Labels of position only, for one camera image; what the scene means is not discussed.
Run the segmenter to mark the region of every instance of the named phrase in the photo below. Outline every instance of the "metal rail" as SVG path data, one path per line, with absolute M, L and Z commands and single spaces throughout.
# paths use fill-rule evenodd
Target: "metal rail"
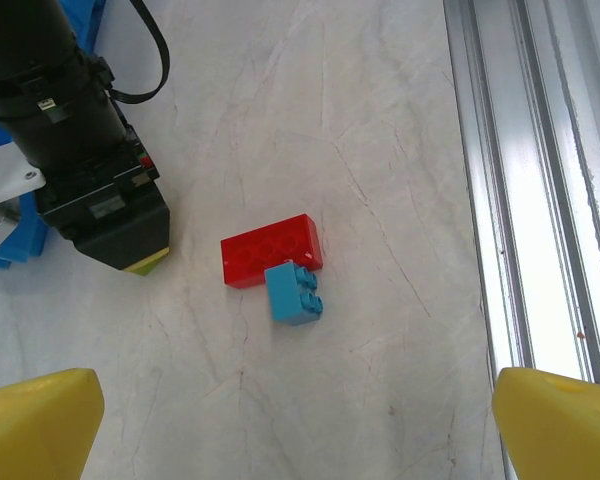
M 600 383 L 600 0 L 445 13 L 494 378 Z

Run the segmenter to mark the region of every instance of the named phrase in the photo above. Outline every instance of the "black strap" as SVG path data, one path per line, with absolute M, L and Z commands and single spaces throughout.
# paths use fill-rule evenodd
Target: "black strap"
M 122 103 L 129 104 L 138 104 L 146 102 L 147 100 L 152 99 L 156 96 L 156 94 L 162 89 L 165 83 L 167 83 L 167 78 L 169 78 L 169 68 L 171 67 L 171 58 L 169 56 L 169 47 L 167 46 L 167 42 L 162 36 L 162 32 L 158 28 L 156 21 L 151 16 L 151 12 L 144 4 L 142 0 L 130 0 L 133 7 L 140 15 L 140 18 L 144 22 L 144 24 L 149 29 L 149 33 L 153 37 L 153 40 L 156 42 L 158 46 L 158 52 L 160 53 L 160 61 L 162 62 L 162 78 L 160 78 L 160 83 L 158 87 L 151 92 L 147 93 L 124 93 L 118 90 L 110 90 L 111 98 L 117 100 Z

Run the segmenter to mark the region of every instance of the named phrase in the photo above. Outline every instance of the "red lego brick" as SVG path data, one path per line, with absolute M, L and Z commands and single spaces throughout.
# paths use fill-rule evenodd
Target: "red lego brick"
M 302 214 L 220 242 L 224 283 L 247 288 L 265 282 L 264 271 L 285 262 L 322 268 L 316 224 Z

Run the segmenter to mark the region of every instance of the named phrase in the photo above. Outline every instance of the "table surface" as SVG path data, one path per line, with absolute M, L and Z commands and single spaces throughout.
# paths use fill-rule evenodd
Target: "table surface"
M 156 161 L 172 253 L 148 277 L 79 255 L 0 272 L 0 385 L 94 368 L 84 479 L 502 478 L 442 2 L 152 0 L 169 83 L 124 108 Z M 126 0 L 98 51 L 160 66 Z M 317 223 L 322 319 L 273 324 L 220 240 Z

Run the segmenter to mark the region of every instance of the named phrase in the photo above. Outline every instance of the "toy brick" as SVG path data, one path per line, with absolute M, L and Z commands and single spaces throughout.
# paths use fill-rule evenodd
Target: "toy brick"
M 293 262 L 265 270 L 271 316 L 276 322 L 303 325 L 320 318 L 322 299 L 315 295 L 318 279 Z
M 285 262 L 322 268 L 316 224 L 306 214 L 227 238 L 220 248 L 224 283 L 234 288 L 263 284 L 264 271 Z

